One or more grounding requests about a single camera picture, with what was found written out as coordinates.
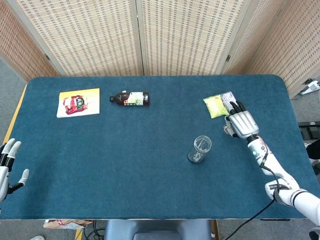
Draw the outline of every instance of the woven partition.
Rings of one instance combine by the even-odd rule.
[[[288,89],[320,68],[320,1],[290,1],[243,73],[276,74]]]
[[[17,1],[67,75],[142,74],[130,0]]]
[[[217,73],[244,0],[140,1],[145,74]]]
[[[57,76],[28,33],[0,0],[0,52],[26,81],[39,76]]]
[[[230,53],[226,74],[241,74],[271,27],[283,0],[258,0],[236,48]]]

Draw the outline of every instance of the black cable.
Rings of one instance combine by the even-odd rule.
[[[275,202],[275,200],[273,199],[267,206],[265,206],[262,210],[260,210],[257,214],[255,214],[253,217],[251,217],[250,219],[248,219],[247,221],[245,221],[244,223],[242,223],[240,226],[237,227],[236,230],[233,231],[233,233],[231,233],[227,238],[225,238],[224,240],[228,240],[229,238],[231,238],[240,228],[242,228],[244,225],[246,225],[248,222],[250,222],[251,220],[255,219],[258,215],[260,215],[264,210],[266,210],[267,208],[269,208],[271,206],[271,204],[273,204]]]
[[[265,162],[267,160],[267,156],[269,154],[269,151],[268,151],[268,146],[266,145],[266,143],[263,141],[263,139],[261,137],[259,137],[261,139],[261,141],[263,142],[264,144],[264,147],[266,149],[266,153],[262,159],[262,162],[260,164],[260,168],[262,169],[265,169],[267,171],[269,171],[270,173],[272,173],[272,175],[274,176],[275,180],[276,180],[276,184],[277,184],[277,191],[279,193],[280,191],[280,184],[279,184],[279,180],[276,176],[276,174],[268,167],[265,166]],[[245,221],[244,223],[242,223],[240,226],[238,226],[238,228],[233,232],[231,233],[227,238],[225,238],[224,240],[228,240],[229,238],[231,238],[241,227],[243,227],[244,225],[246,225],[248,222],[250,222],[251,220],[255,219],[258,215],[260,215],[264,210],[266,210],[268,207],[271,206],[271,204],[273,204],[275,202],[275,200],[273,199],[267,206],[265,206],[261,211],[259,211],[257,214],[255,214],[253,217],[251,217],[249,220]]]
[[[264,164],[262,164],[262,163],[260,164],[260,168],[265,169],[265,170],[269,171],[270,173],[272,173],[272,175],[273,175],[274,178],[275,178],[276,184],[277,184],[277,192],[279,193],[279,191],[280,191],[280,184],[279,184],[279,180],[278,180],[277,176],[275,175],[275,173],[274,173],[270,168],[266,167],[266,166],[265,166]]]
[[[94,238],[95,240],[103,240],[104,237],[98,233],[99,231],[105,231],[105,229],[103,229],[103,228],[96,229],[95,224],[93,223],[93,231],[90,232],[90,233],[88,234],[88,236],[87,236],[87,235],[86,235],[86,228],[83,228],[84,239],[85,239],[85,240],[90,240],[89,237],[94,234],[94,235],[93,235],[93,238]]]

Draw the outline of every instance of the robotic arm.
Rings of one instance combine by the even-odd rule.
[[[15,142],[15,139],[11,138],[7,143],[0,146],[0,203],[6,199],[8,194],[12,194],[23,187],[28,180],[29,170],[25,169],[21,179],[16,184],[9,186],[10,173],[20,145],[20,141]]]
[[[297,181],[282,168],[268,145],[258,136],[258,125],[243,104],[239,101],[230,104],[233,108],[229,110],[230,116],[225,117],[224,131],[233,137],[247,140],[247,146],[263,173],[276,178],[264,186],[269,198],[296,208],[320,226],[320,199],[301,189]]]

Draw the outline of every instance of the clear drinking glass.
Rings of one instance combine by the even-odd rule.
[[[212,142],[206,135],[198,136],[193,142],[193,148],[188,154],[188,159],[194,164],[200,163],[210,151]]]

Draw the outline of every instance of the plastic bottle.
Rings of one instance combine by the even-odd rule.
[[[110,102],[121,106],[149,106],[149,93],[146,91],[123,91],[111,96]]]

